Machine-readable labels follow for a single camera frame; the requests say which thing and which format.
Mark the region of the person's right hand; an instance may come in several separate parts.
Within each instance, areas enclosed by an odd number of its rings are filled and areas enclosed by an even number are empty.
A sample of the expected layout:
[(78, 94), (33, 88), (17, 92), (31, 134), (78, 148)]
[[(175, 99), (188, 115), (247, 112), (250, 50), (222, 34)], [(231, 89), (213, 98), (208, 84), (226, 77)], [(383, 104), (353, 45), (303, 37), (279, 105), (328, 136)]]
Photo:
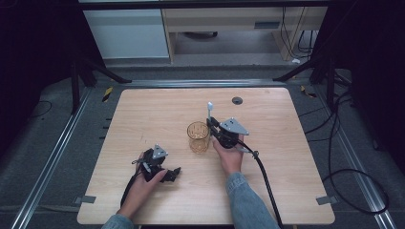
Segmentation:
[(229, 177), (234, 173), (240, 173), (242, 171), (244, 153), (235, 147), (230, 149), (224, 148), (214, 136), (211, 137), (211, 142), (213, 148), (219, 155), (225, 176)]

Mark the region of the amber glass mug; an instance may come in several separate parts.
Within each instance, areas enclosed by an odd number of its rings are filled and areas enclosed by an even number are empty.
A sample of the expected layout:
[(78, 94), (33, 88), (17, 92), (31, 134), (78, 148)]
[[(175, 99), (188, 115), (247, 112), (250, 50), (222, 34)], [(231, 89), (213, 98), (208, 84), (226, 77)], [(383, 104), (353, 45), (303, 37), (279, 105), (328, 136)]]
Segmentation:
[(208, 149), (209, 130), (205, 123), (196, 121), (188, 125), (189, 147), (196, 154), (203, 154)]

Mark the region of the black metal stand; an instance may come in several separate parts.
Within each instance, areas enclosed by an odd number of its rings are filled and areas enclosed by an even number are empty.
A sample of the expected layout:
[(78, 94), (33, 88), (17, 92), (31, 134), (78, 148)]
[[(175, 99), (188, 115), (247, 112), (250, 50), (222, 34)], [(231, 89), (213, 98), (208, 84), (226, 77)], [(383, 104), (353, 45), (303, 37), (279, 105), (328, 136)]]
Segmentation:
[(80, 105), (79, 79), (82, 79), (86, 87), (94, 87), (94, 85), (96, 84), (96, 77), (93, 75), (93, 71), (102, 73), (120, 84), (131, 83), (131, 80), (116, 75), (115, 73), (109, 71), (106, 67), (102, 67), (89, 58), (84, 57), (81, 54), (76, 55), (73, 58), (73, 62), (71, 65), (73, 115), (78, 111)]
[(335, 68), (335, 58), (333, 56), (316, 54), (306, 63), (298, 66), (297, 68), (280, 77), (274, 78), (274, 81), (286, 82), (298, 73), (301, 73), (308, 69), (312, 69), (312, 74), (309, 78), (311, 84), (318, 84), (323, 79), (327, 80), (327, 105), (333, 112), (336, 112), (339, 99), (334, 99), (334, 86), (337, 82), (337, 76)]

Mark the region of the yellow black tape strip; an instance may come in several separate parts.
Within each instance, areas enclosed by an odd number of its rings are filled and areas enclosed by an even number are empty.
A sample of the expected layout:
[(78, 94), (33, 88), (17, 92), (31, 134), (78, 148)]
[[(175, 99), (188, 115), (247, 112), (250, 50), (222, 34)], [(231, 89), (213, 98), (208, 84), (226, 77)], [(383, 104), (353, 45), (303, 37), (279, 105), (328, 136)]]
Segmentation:
[(114, 87), (108, 87), (104, 93), (104, 96), (102, 97), (102, 102), (106, 102), (108, 101), (110, 94), (112, 93)]
[(306, 87), (303, 86), (303, 85), (300, 86), (300, 91), (301, 91), (302, 94), (304, 94), (304, 95), (306, 95), (308, 97), (311, 97), (311, 98), (316, 98), (317, 97), (317, 95), (315, 93), (309, 93), (307, 91)]

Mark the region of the dark round object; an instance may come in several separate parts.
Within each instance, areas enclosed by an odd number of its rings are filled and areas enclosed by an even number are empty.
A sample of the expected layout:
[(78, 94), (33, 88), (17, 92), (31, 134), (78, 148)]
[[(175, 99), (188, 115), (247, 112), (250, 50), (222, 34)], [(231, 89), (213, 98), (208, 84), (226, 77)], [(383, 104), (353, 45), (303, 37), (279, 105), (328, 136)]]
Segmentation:
[(218, 36), (218, 33), (216, 31), (201, 31), (201, 32), (196, 32), (196, 31), (186, 31), (184, 35), (190, 39), (194, 40), (202, 40), (202, 39), (211, 39), (215, 38)]

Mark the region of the aluminium rail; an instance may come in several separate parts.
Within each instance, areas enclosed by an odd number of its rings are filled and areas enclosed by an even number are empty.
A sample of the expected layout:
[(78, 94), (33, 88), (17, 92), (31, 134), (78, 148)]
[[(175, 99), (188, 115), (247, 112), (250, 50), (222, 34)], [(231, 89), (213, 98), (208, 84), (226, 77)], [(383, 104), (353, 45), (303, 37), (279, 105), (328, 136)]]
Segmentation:
[(255, 88), (283, 87), (284, 82), (272, 79), (166, 79), (166, 80), (133, 80), (125, 83), (126, 87), (138, 89), (166, 88)]
[(59, 160), (64, 154), (66, 146), (70, 141), (78, 120), (81, 118), (85, 110), (93, 90), (93, 88), (85, 88), (83, 95), (79, 97), (79, 105), (77, 110), (70, 115), (62, 133), (53, 147), (50, 156), (48, 157), (48, 160), (46, 161), (39, 177), (33, 185), (32, 190), (24, 201), (24, 204), (19, 208), (19, 211), (12, 222), (11, 229), (26, 229), (28, 226), (33, 213), (39, 204), (39, 201), (42, 199), (44, 192), (48, 187)]
[[(326, 95), (318, 88), (316, 88), (315, 91), (319, 94), (319, 99), (326, 109), (326, 114), (331, 119), (331, 129), (328, 136), (328, 175), (324, 178), (324, 181), (328, 181), (331, 184), (334, 192), (336, 195), (338, 195), (339, 200), (348, 204), (356, 212), (372, 216), (375, 219), (379, 229), (398, 229), (389, 212), (391, 201), (389, 195), (384, 189), (384, 186), (367, 173), (367, 170), (357, 156), (356, 151), (352, 147), (352, 144), (350, 143), (344, 129), (341, 127), (338, 109), (341, 99), (347, 94), (343, 93), (337, 97), (337, 99), (339, 99), (337, 111), (333, 112), (327, 105)], [(332, 141), (334, 139), (341, 147), (341, 151), (349, 164), (348, 168), (337, 169), (336, 171), (332, 170)], [(342, 196), (337, 190), (333, 178), (343, 175), (344, 173), (350, 174), (356, 180), (363, 198), (367, 203), (366, 208), (361, 208), (360, 206), (355, 205), (352, 201), (349, 201)]]

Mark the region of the white cabinet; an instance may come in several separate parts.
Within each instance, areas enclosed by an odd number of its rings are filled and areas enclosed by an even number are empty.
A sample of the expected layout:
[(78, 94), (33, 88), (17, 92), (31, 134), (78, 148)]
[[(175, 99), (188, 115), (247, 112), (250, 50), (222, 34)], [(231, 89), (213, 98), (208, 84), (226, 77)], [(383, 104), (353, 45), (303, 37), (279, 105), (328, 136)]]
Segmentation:
[(168, 57), (160, 10), (86, 10), (103, 59)]

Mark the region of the black metal frame bar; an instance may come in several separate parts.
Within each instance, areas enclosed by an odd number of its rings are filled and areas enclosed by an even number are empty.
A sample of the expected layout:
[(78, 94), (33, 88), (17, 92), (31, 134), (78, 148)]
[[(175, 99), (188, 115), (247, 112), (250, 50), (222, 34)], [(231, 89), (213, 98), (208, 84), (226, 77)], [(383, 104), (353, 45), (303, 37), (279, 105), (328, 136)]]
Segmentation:
[(82, 10), (161, 10), (260, 7), (326, 7), (333, 0), (198, 0), (78, 3)]

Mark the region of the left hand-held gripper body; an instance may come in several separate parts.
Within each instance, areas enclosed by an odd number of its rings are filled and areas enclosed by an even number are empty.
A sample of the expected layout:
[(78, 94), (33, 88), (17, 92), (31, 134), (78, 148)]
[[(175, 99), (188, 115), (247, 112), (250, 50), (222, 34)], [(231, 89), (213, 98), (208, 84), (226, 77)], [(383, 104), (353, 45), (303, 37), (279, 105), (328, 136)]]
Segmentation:
[(159, 144), (148, 149), (140, 158), (133, 161), (133, 164), (136, 164), (136, 171), (131, 180), (134, 181), (139, 174), (143, 174), (145, 180), (150, 181), (162, 170), (161, 164), (167, 156), (168, 153)]

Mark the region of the person's left hand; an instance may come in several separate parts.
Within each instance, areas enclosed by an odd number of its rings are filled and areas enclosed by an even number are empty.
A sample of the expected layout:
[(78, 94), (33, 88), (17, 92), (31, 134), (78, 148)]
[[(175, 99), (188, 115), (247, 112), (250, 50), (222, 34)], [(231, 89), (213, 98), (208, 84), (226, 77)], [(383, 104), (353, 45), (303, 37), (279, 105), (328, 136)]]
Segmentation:
[(117, 213), (125, 216), (129, 220), (133, 220), (139, 209), (151, 196), (151, 194), (160, 184), (160, 181), (164, 178), (166, 173), (166, 170), (161, 170), (149, 181), (144, 178), (143, 173), (137, 175), (134, 183), (127, 193), (126, 199), (124, 200)]

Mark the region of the black curtain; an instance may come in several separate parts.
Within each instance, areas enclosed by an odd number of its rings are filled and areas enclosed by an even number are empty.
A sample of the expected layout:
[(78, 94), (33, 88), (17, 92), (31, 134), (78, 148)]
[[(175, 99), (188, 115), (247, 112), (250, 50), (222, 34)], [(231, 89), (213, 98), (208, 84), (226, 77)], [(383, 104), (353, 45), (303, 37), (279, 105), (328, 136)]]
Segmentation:
[(87, 86), (91, 66), (103, 66), (82, 10), (58, 8), (78, 0), (0, 0), (0, 157), (7, 153), (47, 86), (71, 76)]
[(369, 130), (405, 175), (405, 0), (348, 0), (328, 7), (315, 50), (351, 72)]

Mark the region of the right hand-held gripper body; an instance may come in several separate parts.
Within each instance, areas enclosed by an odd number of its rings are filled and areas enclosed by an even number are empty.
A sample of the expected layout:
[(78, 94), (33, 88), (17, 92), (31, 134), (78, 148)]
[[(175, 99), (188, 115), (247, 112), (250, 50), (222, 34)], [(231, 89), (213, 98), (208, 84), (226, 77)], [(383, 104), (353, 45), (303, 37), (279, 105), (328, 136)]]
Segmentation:
[(217, 139), (226, 149), (236, 146), (240, 135), (249, 135), (249, 131), (234, 117), (220, 122), (219, 129)]

